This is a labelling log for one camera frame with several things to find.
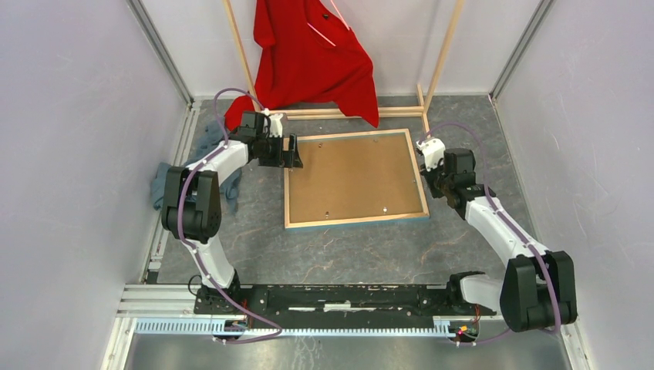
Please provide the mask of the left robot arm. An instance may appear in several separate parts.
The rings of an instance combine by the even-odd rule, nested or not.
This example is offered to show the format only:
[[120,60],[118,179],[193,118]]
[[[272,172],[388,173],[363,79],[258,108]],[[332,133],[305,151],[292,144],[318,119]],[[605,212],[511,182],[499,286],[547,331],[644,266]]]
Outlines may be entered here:
[[229,176],[257,160],[261,167],[301,168],[295,134],[285,137],[284,113],[246,111],[240,125],[223,133],[217,147],[186,166],[167,171],[161,207],[161,223],[188,249],[201,276],[201,299],[212,302],[224,314],[235,313],[242,304],[238,273],[228,261],[218,232],[221,226],[221,185]]

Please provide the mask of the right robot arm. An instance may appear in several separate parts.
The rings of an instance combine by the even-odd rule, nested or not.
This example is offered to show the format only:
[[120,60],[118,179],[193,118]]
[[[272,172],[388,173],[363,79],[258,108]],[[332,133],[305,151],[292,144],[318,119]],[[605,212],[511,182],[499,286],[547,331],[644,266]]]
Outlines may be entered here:
[[447,308],[464,315],[476,304],[502,315],[514,332],[559,328],[578,319],[575,265],[564,251],[552,251],[533,238],[502,207],[495,192],[477,182],[474,152],[447,149],[439,140],[417,153],[430,193],[443,198],[493,248],[505,266],[502,279],[474,272],[452,276]]

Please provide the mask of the blue picture frame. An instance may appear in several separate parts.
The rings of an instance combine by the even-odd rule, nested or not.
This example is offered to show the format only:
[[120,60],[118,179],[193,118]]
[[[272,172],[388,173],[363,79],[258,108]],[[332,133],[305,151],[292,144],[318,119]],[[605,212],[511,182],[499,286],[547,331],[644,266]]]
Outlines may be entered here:
[[285,229],[430,216],[408,129],[298,138],[301,168],[284,172]]

